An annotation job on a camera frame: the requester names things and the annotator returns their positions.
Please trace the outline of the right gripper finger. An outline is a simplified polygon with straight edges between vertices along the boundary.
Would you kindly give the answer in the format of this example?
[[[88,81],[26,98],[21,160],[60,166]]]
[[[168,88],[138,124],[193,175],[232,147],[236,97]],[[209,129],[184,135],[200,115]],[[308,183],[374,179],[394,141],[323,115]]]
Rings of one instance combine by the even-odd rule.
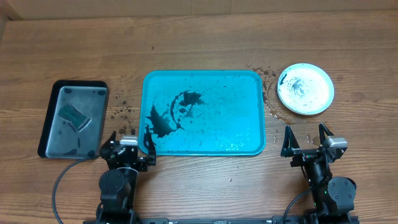
[[[327,128],[324,123],[319,124],[319,134],[321,145],[329,145],[329,138],[333,136],[333,133]]]
[[[294,136],[290,126],[285,127],[285,136],[282,149],[280,152],[281,157],[293,157],[300,150],[300,146]]]

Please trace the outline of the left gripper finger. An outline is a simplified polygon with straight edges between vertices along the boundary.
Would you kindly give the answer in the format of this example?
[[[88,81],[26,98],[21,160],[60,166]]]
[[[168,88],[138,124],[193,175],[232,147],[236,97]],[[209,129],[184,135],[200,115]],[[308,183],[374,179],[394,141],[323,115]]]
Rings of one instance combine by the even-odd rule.
[[[113,150],[114,141],[116,140],[116,131],[113,131],[110,137],[100,147],[100,152],[111,152]]]
[[[152,135],[151,133],[145,133],[144,135],[144,145],[146,149],[148,150],[148,156],[150,159],[155,159],[156,158],[156,150],[155,150],[155,144],[152,140]]]

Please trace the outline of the light blue rimmed plate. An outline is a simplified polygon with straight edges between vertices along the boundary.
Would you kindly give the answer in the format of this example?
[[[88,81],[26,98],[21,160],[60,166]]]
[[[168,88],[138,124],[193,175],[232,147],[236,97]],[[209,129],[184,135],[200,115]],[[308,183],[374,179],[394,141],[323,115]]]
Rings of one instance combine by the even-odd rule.
[[[277,81],[282,104],[301,115],[316,115],[332,104],[335,88],[330,76],[316,65],[296,63],[287,67]]]

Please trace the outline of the dark green sponge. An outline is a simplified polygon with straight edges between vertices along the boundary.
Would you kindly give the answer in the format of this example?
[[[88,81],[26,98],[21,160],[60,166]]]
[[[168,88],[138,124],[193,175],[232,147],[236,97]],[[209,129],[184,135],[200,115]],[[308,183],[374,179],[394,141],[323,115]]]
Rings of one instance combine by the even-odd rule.
[[[70,123],[76,131],[81,131],[91,121],[87,115],[80,112],[71,104],[63,106],[59,110],[58,115]]]

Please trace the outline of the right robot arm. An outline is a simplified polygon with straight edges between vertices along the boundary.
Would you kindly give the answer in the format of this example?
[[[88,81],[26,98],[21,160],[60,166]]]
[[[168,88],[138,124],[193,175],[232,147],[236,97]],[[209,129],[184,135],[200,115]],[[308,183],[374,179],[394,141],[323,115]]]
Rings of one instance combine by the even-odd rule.
[[[296,196],[287,206],[282,223],[358,223],[354,210],[357,185],[347,177],[334,177],[330,164],[340,159],[348,148],[345,138],[335,136],[323,123],[319,124],[320,146],[301,149],[290,126],[285,127],[280,155],[290,157],[291,167],[299,167],[308,180],[309,189]],[[308,209],[300,217],[288,216],[294,203],[311,194],[314,209]]]

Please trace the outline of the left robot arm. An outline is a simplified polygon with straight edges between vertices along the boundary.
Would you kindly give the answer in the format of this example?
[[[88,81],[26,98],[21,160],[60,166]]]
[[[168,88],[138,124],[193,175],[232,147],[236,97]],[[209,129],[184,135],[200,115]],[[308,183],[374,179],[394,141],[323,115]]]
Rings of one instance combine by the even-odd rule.
[[[139,224],[142,220],[134,211],[134,197],[140,172],[156,165],[155,143],[150,134],[144,137],[148,148],[146,157],[138,155],[139,143],[136,136],[116,140],[116,133],[101,146],[99,156],[109,170],[99,179],[101,203],[96,209],[95,224]]]

